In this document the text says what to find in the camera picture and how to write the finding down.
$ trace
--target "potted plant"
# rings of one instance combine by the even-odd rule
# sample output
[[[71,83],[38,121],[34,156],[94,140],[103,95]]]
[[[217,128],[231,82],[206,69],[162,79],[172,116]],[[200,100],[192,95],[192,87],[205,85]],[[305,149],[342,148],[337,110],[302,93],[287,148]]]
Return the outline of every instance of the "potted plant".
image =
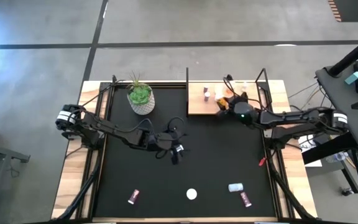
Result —
[[[153,90],[148,84],[139,82],[140,74],[136,77],[132,71],[132,83],[128,85],[127,98],[135,113],[145,115],[154,109]]]

